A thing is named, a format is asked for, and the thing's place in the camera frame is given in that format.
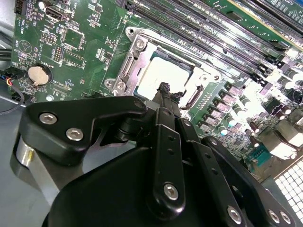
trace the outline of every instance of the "black metal bracket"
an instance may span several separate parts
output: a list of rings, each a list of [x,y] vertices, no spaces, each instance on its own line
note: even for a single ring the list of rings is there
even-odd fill
[[[141,178],[146,177],[144,180],[146,183],[144,187],[145,205],[157,220],[174,221],[178,218],[184,220],[185,217],[185,219],[191,217],[186,211],[186,197],[190,197],[186,187],[192,190],[192,185],[203,184],[201,190],[207,197],[207,201],[212,204],[215,223],[220,226],[244,227],[251,223],[258,227],[295,226],[290,214],[216,138],[206,137],[200,141],[194,126],[188,120],[180,117],[177,104],[178,95],[171,95],[167,84],[162,83],[153,101],[158,105],[156,108],[147,107],[133,96],[33,104],[27,107],[22,115],[19,127],[22,149],[19,151],[23,151],[21,154],[24,158],[18,160],[33,173],[36,183],[41,188],[44,182],[42,180],[45,178],[39,175],[40,172],[35,163],[46,170],[48,182],[51,182],[52,179],[58,181],[57,176],[60,176],[58,171],[55,171],[55,175],[52,177],[53,171],[50,171],[52,167],[49,166],[59,165],[60,168],[57,169],[70,168],[71,171],[68,171],[67,175],[79,176],[80,174],[76,174],[73,169],[79,170],[77,167],[80,166],[86,151],[96,143],[98,136],[100,140],[96,146],[101,148],[113,144],[122,145],[128,140],[133,140],[137,142],[136,149],[118,159],[117,167],[112,161],[107,167],[82,175],[65,187],[63,185],[66,185],[68,180],[64,180],[62,184],[55,182],[56,191],[62,187],[62,191],[64,191],[67,187],[66,190],[69,193],[63,192],[64,197],[69,196],[73,190],[80,191],[80,193],[94,191],[94,195],[98,199],[113,207],[112,200],[104,199],[104,196],[116,197],[117,192],[112,194],[116,189],[111,188],[110,184],[107,185],[103,182],[96,184],[96,182],[99,179],[108,181],[111,171],[115,172],[114,176],[125,177],[123,170],[132,169],[130,171],[132,174],[137,171],[146,172],[144,176],[142,173],[138,175]],[[69,129],[72,128],[77,129],[76,137],[68,134]],[[15,147],[20,148],[18,140]],[[36,154],[40,159],[32,160],[31,154]],[[184,170],[186,162],[193,166],[195,176],[189,176],[188,172]],[[49,168],[45,168],[44,163],[47,163]],[[138,166],[132,166],[132,163],[137,163]],[[189,183],[184,176],[195,179],[197,182]],[[141,180],[136,181],[140,183],[138,186],[130,184],[125,179],[119,180],[127,184],[125,187],[128,190],[131,190],[132,187],[138,191],[142,189]],[[92,185],[102,185],[106,188],[108,195],[100,195],[102,188],[90,188]],[[244,207],[239,206],[239,198],[235,198],[232,193],[233,186],[241,192],[240,199],[243,200]],[[65,198],[61,200],[60,193],[54,202],[60,204],[56,207],[64,205]],[[81,200],[85,206],[90,207],[90,202],[95,203],[95,201],[91,201],[90,195],[85,195],[85,197],[88,197],[88,200]],[[133,198],[128,198],[126,201],[124,205],[133,202]],[[195,204],[194,201],[189,202],[191,209],[197,206],[199,207],[199,204]],[[69,207],[72,212],[76,212],[76,209],[78,208]],[[195,216],[198,219],[204,215],[203,209],[199,212],[198,217]],[[54,211],[49,217],[54,217],[54,213],[56,217],[60,215],[60,212]],[[132,214],[133,216],[130,218],[132,221],[138,218],[137,213],[134,214],[132,211]]]

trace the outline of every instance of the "colored wires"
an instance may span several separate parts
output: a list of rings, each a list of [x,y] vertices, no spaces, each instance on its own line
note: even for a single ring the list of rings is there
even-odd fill
[[[5,82],[12,90],[16,91],[20,96],[20,101],[18,102],[18,104],[16,106],[14,106],[14,107],[12,107],[8,110],[0,112],[0,115],[3,115],[3,114],[8,114],[8,113],[11,113],[11,112],[17,110],[24,103],[25,98],[24,98],[23,93],[17,87],[15,87],[13,85],[13,83],[11,82],[10,77],[6,77],[5,75],[1,75],[0,76],[0,81]]]
[[[1,78],[6,81],[6,84],[8,86],[13,86],[13,83],[11,82],[11,78],[10,77],[6,77],[4,75],[1,75]]]

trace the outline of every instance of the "ram slot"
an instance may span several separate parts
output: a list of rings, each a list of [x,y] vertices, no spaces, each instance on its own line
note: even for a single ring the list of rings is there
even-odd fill
[[[210,39],[212,40],[212,42],[218,44],[218,46],[220,46],[223,49],[226,49],[228,51],[230,51],[234,56],[236,56],[236,58],[240,59],[241,61],[247,61],[249,62],[251,65],[258,65],[258,63],[254,60],[252,60],[252,58],[259,60],[262,59],[264,60],[263,57],[259,58],[256,56],[253,56],[252,53],[250,53],[251,49],[249,48],[248,53],[238,49],[237,47],[234,47],[228,43],[226,43],[223,39],[215,36],[214,34],[212,34],[211,32],[209,32],[208,30],[206,30],[205,28],[201,27],[200,25],[198,25],[197,23],[194,23],[193,21],[191,21],[190,19],[188,19],[186,16],[173,11],[170,8],[167,8],[165,5],[161,4],[159,1],[157,0],[142,0],[141,2],[144,2],[145,5],[152,7],[151,4],[156,7],[156,10],[162,10],[163,14],[169,14],[170,16],[174,17],[174,20],[178,21],[178,23],[186,23],[187,26],[189,26],[190,28],[196,30],[199,35],[203,36],[204,39],[208,39],[208,37],[210,37]]]
[[[270,13],[271,15],[279,18],[282,22],[290,26],[293,30],[300,31],[300,34],[303,35],[303,26],[300,25],[295,20],[291,19],[289,16],[282,13],[280,10],[276,9],[274,6],[270,5],[265,0],[251,0],[261,8],[263,8],[265,11]]]
[[[179,26],[182,26],[183,28],[185,28],[185,30],[189,31],[191,34],[192,33],[196,33],[196,36],[193,36],[193,38],[195,39],[195,42],[197,41],[200,41],[199,38],[196,38],[197,35],[206,41],[206,43],[211,43],[213,45],[217,45],[218,47],[222,48],[223,50],[228,50],[229,52],[229,55],[231,56],[230,58],[235,61],[237,64],[243,64],[245,67],[251,69],[252,72],[257,72],[257,73],[260,73],[258,68],[254,65],[255,62],[254,61],[251,61],[251,60],[247,60],[245,59],[244,57],[241,57],[239,56],[237,53],[235,53],[235,51],[232,50],[232,46],[230,46],[229,44],[225,44],[225,43],[222,43],[222,42],[219,42],[218,40],[214,40],[213,39],[213,35],[210,34],[210,37],[211,38],[208,38],[207,36],[205,36],[204,34],[202,34],[200,32],[200,29],[196,29],[195,27],[192,28],[192,26],[190,26],[189,23],[183,23],[183,21],[180,21],[179,19],[177,19],[176,17],[168,14],[167,12],[170,12],[170,13],[174,13],[174,11],[172,12],[171,9],[167,9],[165,8],[164,5],[158,5],[157,8],[155,8],[153,5],[149,4],[149,3],[144,3],[145,6],[148,6],[150,9],[153,9],[159,13],[161,13],[162,15],[166,16],[166,18],[169,18],[171,20],[173,20],[174,22],[176,22]],[[214,51],[216,51],[217,54],[222,54],[220,53],[219,51],[217,51],[216,49],[213,48]]]
[[[283,23],[278,18],[274,17],[270,13],[268,13],[266,10],[252,2],[251,0],[240,0],[241,3],[243,3],[245,6],[247,6],[249,9],[254,11],[257,14],[260,14],[262,17],[264,17],[269,22],[273,23],[275,26],[282,28],[283,30],[287,31],[289,35],[293,36],[294,38],[300,40],[303,33],[298,33],[297,31],[293,30],[290,26]]]
[[[267,57],[268,54],[265,51],[256,49],[255,46],[252,45],[252,43],[248,43],[245,40],[242,40],[242,37],[239,38],[240,36],[238,34],[236,37],[224,26],[218,26],[214,22],[207,20],[206,17],[203,17],[202,15],[195,13],[193,10],[182,7],[181,4],[177,3],[177,2],[179,2],[178,0],[166,0],[166,1],[169,2],[171,5],[175,6],[178,10],[183,11],[184,13],[188,14],[195,20],[199,21],[201,24],[210,27],[214,31],[221,33],[224,36],[233,40],[234,42],[240,44],[241,46],[243,46],[245,49],[247,49],[250,52],[250,56],[254,55],[252,57],[259,58],[259,59],[264,59]]]
[[[192,9],[193,11],[195,11],[198,15],[203,15],[203,16],[207,17],[207,19],[209,19],[210,21],[214,22],[217,26],[219,26],[219,27],[223,26],[225,29],[227,29],[227,30],[229,29],[227,26],[221,24],[218,20],[213,19],[208,14],[203,13],[200,10],[198,10],[197,8],[195,8],[193,5],[191,5],[190,3],[188,3],[186,0],[173,0],[173,1],[178,2],[180,5],[187,6],[188,8]],[[231,24],[232,26],[234,26],[235,28],[237,28],[238,30],[240,30],[241,32],[243,32],[244,34],[246,34],[247,36],[249,36],[253,40],[257,41],[258,43],[264,45],[268,49],[270,49],[272,51],[274,50],[274,46],[273,45],[271,45],[268,42],[264,41],[263,39],[259,38],[258,36],[256,36],[255,34],[253,34],[250,31],[246,30],[245,28],[241,27],[240,25],[238,25],[237,23],[235,23],[234,21],[232,21],[231,19],[229,19],[228,17],[226,17],[225,15],[223,15],[222,13],[220,13],[220,12],[216,11],[215,9],[213,9],[212,7],[208,6],[206,3],[203,3],[200,0],[191,0],[191,2],[193,2],[194,4],[200,5],[204,9],[206,9],[209,12],[213,13],[214,15],[216,15],[216,17],[218,17],[220,20],[223,20],[223,21]],[[245,38],[245,37],[240,36],[239,34],[237,34],[235,32],[233,32],[233,35],[235,35],[236,37]],[[263,51],[257,45],[255,45],[255,48],[258,48],[260,51]]]
[[[150,21],[157,26],[161,27],[163,30],[167,30],[171,32],[172,34],[175,34],[176,37],[179,37],[180,39],[184,39],[187,42],[190,42],[192,46],[196,47],[197,49],[200,49],[201,51],[204,51],[208,55],[212,56],[213,58],[222,61],[225,65],[228,67],[239,71],[243,76],[249,77],[252,72],[247,68],[243,67],[242,65],[238,64],[237,62],[230,61],[230,59],[226,58],[225,56],[222,56],[219,52],[214,50],[213,54],[211,51],[209,51],[209,46],[200,42],[197,39],[194,39],[192,36],[189,36],[184,33],[184,31],[180,30],[179,28],[176,28],[168,23],[165,23],[165,21],[159,20],[156,16],[154,16],[152,13],[146,11],[144,8],[141,8],[137,5],[133,7],[133,12],[140,16],[141,18],[146,19],[147,21]]]

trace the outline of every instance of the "metal cylinder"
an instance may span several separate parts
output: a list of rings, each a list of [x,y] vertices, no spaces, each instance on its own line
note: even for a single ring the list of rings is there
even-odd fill
[[[252,102],[248,98],[243,98],[242,101],[243,105],[245,106],[246,109],[249,109],[252,107]]]
[[[232,116],[227,116],[226,121],[230,127],[233,127],[237,124],[237,121]]]
[[[245,117],[245,111],[242,110],[240,107],[237,106],[233,110],[237,114],[238,117],[240,117],[240,118],[244,118]]]
[[[298,73],[294,70],[291,70],[287,76],[292,79],[294,82],[297,82],[299,80],[303,80],[303,75],[301,73]]]
[[[260,146],[260,142],[253,136],[250,136],[250,142],[254,148]]]
[[[286,78],[281,80],[280,84],[285,87],[285,89],[291,89],[294,87],[294,82]]]
[[[284,114],[281,111],[276,113],[276,117],[279,118],[280,120],[283,120],[285,118]]]
[[[289,109],[286,105],[281,110],[285,115],[289,115],[292,112],[292,110]]]
[[[221,136],[226,136],[228,133],[227,129],[222,125],[218,127],[218,131],[221,134]]]
[[[254,133],[258,133],[260,131],[259,127],[254,122],[250,123],[250,128]]]

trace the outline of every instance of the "electrolytic capacitor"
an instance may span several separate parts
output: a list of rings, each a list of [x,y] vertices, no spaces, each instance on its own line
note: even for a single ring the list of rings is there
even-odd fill
[[[281,85],[283,86],[283,87],[285,87],[285,89],[291,89],[291,88],[293,88],[294,87],[294,85],[295,85],[295,82],[293,82],[293,81],[291,81],[291,80],[288,80],[288,79],[283,79],[283,80],[281,80]]]
[[[218,127],[218,131],[221,134],[221,136],[226,136],[228,133],[227,129],[222,125]]]
[[[243,98],[242,101],[243,105],[245,106],[246,109],[249,109],[252,107],[252,102],[248,98]]]
[[[245,117],[245,111],[242,110],[240,107],[237,106],[233,110],[237,114],[238,117],[240,117],[240,118],[244,118]]]
[[[298,73],[294,70],[291,70],[287,76],[292,79],[294,82],[297,82],[299,80],[303,80],[303,75],[301,73]]]
[[[276,117],[279,118],[279,120],[283,120],[285,118],[284,114],[281,111],[276,113]]]
[[[286,105],[281,110],[285,115],[289,115],[292,112],[292,110],[289,109]]]
[[[260,142],[253,136],[250,136],[250,142],[254,148],[257,148],[258,146],[260,146]]]
[[[252,131],[254,133],[258,133],[260,131],[260,129],[258,128],[258,126],[254,122],[250,123],[250,128],[252,129]]]
[[[230,127],[234,127],[237,124],[237,121],[232,116],[227,116],[226,121]]]
[[[39,3],[38,3],[38,7],[41,9],[41,10],[45,10],[45,8],[46,7],[48,7],[48,6],[51,6],[52,5],[52,3],[50,2],[50,1],[40,1]]]

